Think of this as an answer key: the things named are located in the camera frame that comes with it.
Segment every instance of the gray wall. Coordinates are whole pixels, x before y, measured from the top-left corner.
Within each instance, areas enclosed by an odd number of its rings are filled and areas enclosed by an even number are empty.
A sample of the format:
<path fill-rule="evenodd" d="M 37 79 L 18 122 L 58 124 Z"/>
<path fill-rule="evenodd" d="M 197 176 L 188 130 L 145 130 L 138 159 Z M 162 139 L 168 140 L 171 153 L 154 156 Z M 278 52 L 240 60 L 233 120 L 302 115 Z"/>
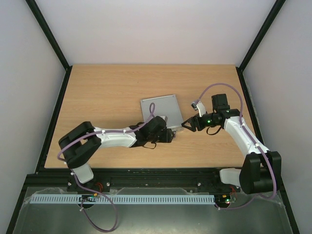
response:
<path fill-rule="evenodd" d="M 0 233 L 33 173 L 64 76 L 24 0 L 0 1 Z"/>
<path fill-rule="evenodd" d="M 312 1 L 286 1 L 245 71 L 301 233 L 312 233 Z"/>
<path fill-rule="evenodd" d="M 74 63 L 236 64 L 275 0 L 37 0 Z"/>

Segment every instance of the wooden table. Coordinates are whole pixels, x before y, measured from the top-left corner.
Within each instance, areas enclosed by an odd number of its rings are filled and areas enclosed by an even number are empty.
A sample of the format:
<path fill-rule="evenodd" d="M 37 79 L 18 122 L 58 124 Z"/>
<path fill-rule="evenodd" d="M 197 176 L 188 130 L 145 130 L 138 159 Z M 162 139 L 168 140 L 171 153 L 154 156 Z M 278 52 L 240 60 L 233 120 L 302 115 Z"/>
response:
<path fill-rule="evenodd" d="M 210 84 L 224 82 L 242 89 L 234 65 L 74 65 L 62 103 L 45 168 L 64 168 L 57 160 L 58 140 L 84 121 L 100 128 L 124 128 L 143 120 L 140 100 L 176 94 L 184 120 L 196 114 L 191 102 Z M 225 86 L 203 97 L 211 112 L 211 95 L 226 93 L 239 109 L 236 93 Z M 246 103 L 243 116 L 253 129 Z M 93 168 L 181 168 L 242 166 L 244 157 L 224 130 L 215 136 L 184 129 L 170 144 L 154 150 L 106 148 L 89 160 Z"/>

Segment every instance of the purple cable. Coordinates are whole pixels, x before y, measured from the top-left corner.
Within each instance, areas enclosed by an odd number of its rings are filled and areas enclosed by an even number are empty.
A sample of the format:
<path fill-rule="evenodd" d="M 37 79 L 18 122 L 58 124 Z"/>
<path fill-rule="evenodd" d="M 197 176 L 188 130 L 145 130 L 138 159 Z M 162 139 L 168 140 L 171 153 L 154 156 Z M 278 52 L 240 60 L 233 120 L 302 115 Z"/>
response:
<path fill-rule="evenodd" d="M 233 89 L 236 94 L 238 95 L 239 97 L 239 101 L 240 101 L 240 113 L 239 113 L 239 123 L 242 125 L 242 116 L 243 116 L 243 99 L 240 95 L 240 93 L 231 85 L 229 84 L 225 84 L 225 83 L 216 83 L 216 84 L 212 84 L 212 85 L 209 85 L 205 90 L 204 92 L 202 92 L 202 94 L 199 96 L 199 99 L 197 99 L 195 101 L 195 104 L 198 104 L 199 101 L 201 100 L 201 98 L 204 96 L 204 94 L 207 92 L 207 90 L 209 90 L 211 87 L 213 86 L 217 86 L 217 85 L 224 85 L 224 86 L 227 86 L 231 89 Z M 243 130 L 245 131 L 245 133 L 248 135 L 248 137 L 250 138 L 250 140 L 252 140 L 252 142 L 254 144 L 256 144 L 256 140 L 251 136 L 251 134 L 247 131 L 246 127 L 244 125 L 242 125 L 242 128 Z M 267 197 L 267 196 L 264 196 L 263 194 L 256 194 L 249 202 L 247 202 L 246 204 L 244 205 L 241 205 L 241 206 L 238 206 L 238 207 L 233 207 L 233 208 L 220 208 L 217 204 L 215 204 L 218 209 L 221 209 L 221 210 L 236 210 L 236 209 L 240 209 L 240 208 L 243 208 L 243 207 L 246 207 L 248 206 L 255 198 L 256 196 L 260 196 L 262 198 L 265 198 L 265 199 L 273 199 L 275 196 L 276 196 L 276 180 L 275 180 L 275 176 L 274 176 L 274 172 L 273 172 L 273 169 L 272 169 L 272 166 L 270 165 L 270 162 L 269 162 L 269 159 L 268 157 L 265 155 L 264 151 L 261 149 L 260 146 L 257 146 L 258 150 L 261 152 L 265 162 L 267 163 L 268 165 L 268 169 L 269 169 L 269 172 L 270 172 L 270 175 L 271 175 L 271 178 L 272 178 L 272 181 L 273 181 L 273 194 L 270 196 L 270 197 Z"/>
<path fill-rule="evenodd" d="M 147 120 L 146 120 L 143 124 L 141 124 L 140 126 L 138 126 L 137 128 L 131 129 L 131 130 L 129 130 L 129 131 L 126 131 L 125 133 L 133 133 L 133 132 L 135 132 L 135 131 L 141 129 L 141 128 L 144 127 L 144 125 L 146 125 L 153 117 L 155 117 L 155 116 L 154 116 L 154 112 L 155 112 L 155 103 L 152 102 L 152 103 L 150 104 L 149 109 L 150 109 L 150 113 L 151 113 L 151 114 L 150 114 L 150 116 L 147 118 Z M 107 131 L 105 131 L 105 134 L 106 134 L 106 133 L 123 133 L 123 131 L 122 131 L 122 130 L 107 130 Z M 91 137 L 91 136 L 93 136 L 93 135 L 96 135 L 96 134 L 103 134 L 103 132 L 102 132 L 102 131 L 96 131 L 96 132 L 88 133 L 88 134 L 86 134 L 86 135 L 84 135 L 84 136 L 79 137 L 78 139 L 74 140 L 73 142 L 69 143 L 68 145 L 66 145 L 66 146 L 65 146 L 63 149 L 61 149 L 61 151 L 58 153 L 58 156 L 57 156 L 57 157 L 58 157 L 58 160 L 61 160 L 61 161 L 65 162 L 65 159 L 63 159 L 63 158 L 60 157 L 60 156 L 64 153 L 65 150 L 67 150 L 68 148 L 72 147 L 73 145 L 75 145 L 76 143 L 80 142 L 81 140 L 84 140 L 84 139 L 86 139 L 86 138 L 88 138 L 88 137 Z M 102 232 L 102 233 L 109 233 L 109 232 L 112 232 L 113 230 L 115 230 L 115 229 L 116 229 L 116 226 L 117 226 L 117 223 L 118 223 L 118 210 L 117 210 L 117 207 L 115 206 L 115 204 L 113 203 L 113 201 L 112 201 L 107 195 L 105 195 L 105 194 L 103 194 L 103 193 L 100 193 L 100 192 L 98 192 L 98 191 L 96 191 L 96 190 L 92 190 L 92 189 L 88 189 L 88 188 L 86 188 L 86 187 L 83 187 L 83 186 L 80 184 L 80 182 L 79 182 L 77 176 L 75 175 L 74 171 L 73 171 L 73 170 L 71 170 L 71 171 L 72 171 L 72 173 L 73 173 L 73 175 L 74 175 L 76 184 L 77 184 L 80 188 L 82 188 L 82 189 L 84 189 L 84 190 L 87 190 L 87 191 L 90 191 L 90 192 L 93 192 L 93 193 L 97 193 L 97 194 L 102 195 L 103 197 L 105 197 L 105 198 L 112 204 L 112 206 L 113 206 L 113 208 L 114 208 L 115 216 L 116 216 L 116 217 L 115 217 L 115 223 L 114 223 L 114 225 L 113 225 L 113 227 L 112 227 L 111 229 L 105 230 L 105 229 L 99 228 L 96 224 L 94 224 L 94 222 L 92 222 L 92 220 L 89 218 L 88 214 L 86 213 L 86 211 L 85 211 L 84 208 L 83 208 L 83 203 L 84 203 L 85 199 L 82 200 L 82 202 L 81 202 L 81 204 L 80 204 L 80 207 L 81 207 L 81 210 L 83 211 L 84 215 L 87 217 L 89 223 L 92 225 L 92 227 L 94 227 L 96 230 L 98 230 L 99 232 Z"/>

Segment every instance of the purple hose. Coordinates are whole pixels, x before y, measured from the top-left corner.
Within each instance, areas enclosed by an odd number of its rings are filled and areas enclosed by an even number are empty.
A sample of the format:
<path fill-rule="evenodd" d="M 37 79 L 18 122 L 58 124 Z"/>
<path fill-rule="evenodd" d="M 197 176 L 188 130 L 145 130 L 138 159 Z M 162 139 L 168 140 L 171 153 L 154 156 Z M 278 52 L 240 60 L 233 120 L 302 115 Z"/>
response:
<path fill-rule="evenodd" d="M 199 101 L 201 100 L 201 98 L 204 96 L 204 94 L 207 92 L 207 90 L 209 90 L 211 87 L 213 86 L 216 86 L 216 85 L 224 85 L 224 86 L 227 86 L 231 89 L 233 89 L 238 97 L 239 97 L 239 101 L 240 101 L 240 113 L 239 113 L 239 123 L 242 125 L 242 116 L 243 116 L 243 99 L 241 97 L 241 95 L 239 94 L 239 92 L 231 85 L 229 84 L 225 84 L 225 83 L 216 83 L 216 84 L 212 84 L 212 85 L 209 85 L 205 90 L 204 92 L 202 92 L 202 94 L 199 96 L 199 99 L 195 101 L 195 104 L 199 103 Z M 245 131 L 245 133 L 248 135 L 248 137 L 250 138 L 250 140 L 252 140 L 252 142 L 254 144 L 256 144 L 256 140 L 251 136 L 251 134 L 247 131 L 246 127 L 242 125 L 242 128 L 243 130 Z M 239 206 L 239 207 L 233 207 L 233 208 L 220 208 L 218 207 L 218 205 L 216 204 L 216 206 L 221 209 L 221 210 L 236 210 L 236 209 L 240 209 L 240 208 L 243 208 L 243 207 L 246 207 L 248 206 L 255 198 L 256 196 L 260 196 L 262 198 L 265 198 L 265 199 L 273 199 L 275 196 L 276 196 L 276 180 L 275 180 L 275 176 L 274 176 L 274 172 L 273 172 L 273 169 L 272 169 L 272 166 L 270 165 L 270 162 L 269 162 L 269 159 L 268 157 L 265 155 L 264 151 L 261 149 L 260 146 L 257 146 L 258 150 L 261 152 L 265 162 L 267 163 L 268 165 L 268 169 L 269 169 L 269 172 L 270 172 L 270 175 L 271 175 L 271 178 L 272 178 L 272 181 L 273 181 L 273 194 L 270 196 L 270 197 L 267 197 L 267 196 L 264 196 L 263 194 L 256 194 L 249 202 L 247 202 L 246 204 L 242 205 L 242 206 Z"/>
<path fill-rule="evenodd" d="M 138 126 L 137 128 L 131 129 L 131 130 L 129 130 L 129 131 L 126 131 L 125 133 L 133 133 L 133 132 L 135 132 L 135 131 L 141 129 L 141 128 L 142 128 L 143 126 L 145 126 L 153 117 L 155 117 L 155 116 L 154 116 L 154 112 L 155 112 L 155 103 L 152 102 L 152 103 L 150 104 L 149 109 L 150 109 L 150 113 L 151 113 L 151 114 L 150 114 L 150 116 L 147 118 L 147 120 L 146 120 L 143 124 L 141 124 L 140 126 Z M 97 131 L 97 132 L 88 133 L 88 134 L 86 134 L 86 135 L 84 135 L 84 136 L 79 137 L 78 139 L 74 140 L 73 142 L 69 143 L 69 144 L 66 145 L 63 149 L 61 149 L 61 151 L 58 153 L 58 160 L 61 160 L 61 161 L 65 162 L 65 159 L 63 159 L 63 158 L 60 157 L 60 156 L 64 153 L 64 151 L 66 151 L 68 148 L 72 147 L 73 145 L 75 145 L 76 143 L 80 142 L 80 141 L 83 140 L 83 139 L 86 139 L 86 138 L 88 138 L 88 137 L 90 137 L 90 136 L 93 136 L 93 135 L 96 135 L 96 134 L 102 134 L 102 133 L 103 133 L 102 131 Z M 107 130 L 107 131 L 105 131 L 105 134 L 106 134 L 106 133 L 123 133 L 123 130 Z M 89 223 L 92 225 L 92 227 L 94 227 L 96 230 L 98 230 L 99 232 L 102 232 L 102 233 L 109 233 L 109 232 L 112 232 L 113 230 L 115 230 L 115 229 L 116 229 L 116 226 L 117 226 L 117 223 L 118 223 L 118 210 L 117 210 L 117 207 L 115 206 L 115 204 L 113 203 L 113 201 L 112 201 L 107 195 L 105 195 L 105 194 L 103 194 L 103 193 L 100 193 L 100 192 L 98 192 L 98 191 L 96 191 L 96 190 L 92 190 L 92 189 L 88 189 L 88 188 L 86 188 L 86 187 L 83 187 L 83 186 L 80 184 L 80 182 L 79 182 L 77 176 L 75 175 L 74 171 L 73 171 L 73 170 L 71 170 L 71 171 L 72 171 L 72 173 L 73 173 L 73 175 L 74 175 L 76 184 L 77 184 L 80 188 L 82 188 L 82 189 L 84 189 L 84 190 L 87 190 L 87 191 L 90 191 L 90 192 L 93 192 L 93 193 L 97 193 L 97 194 L 102 195 L 103 197 L 105 197 L 105 198 L 112 204 L 112 206 L 113 206 L 113 208 L 114 208 L 115 216 L 116 216 L 116 218 L 115 218 L 115 223 L 114 223 L 114 225 L 113 225 L 113 227 L 112 227 L 111 229 L 105 230 L 105 229 L 99 228 L 96 224 L 94 224 L 94 222 L 92 222 L 92 220 L 89 218 L 88 214 L 86 213 L 86 211 L 85 211 L 84 208 L 83 208 L 83 203 L 84 203 L 85 199 L 82 200 L 80 207 L 81 207 L 81 210 L 82 210 L 82 212 L 84 213 L 84 215 L 87 217 Z"/>

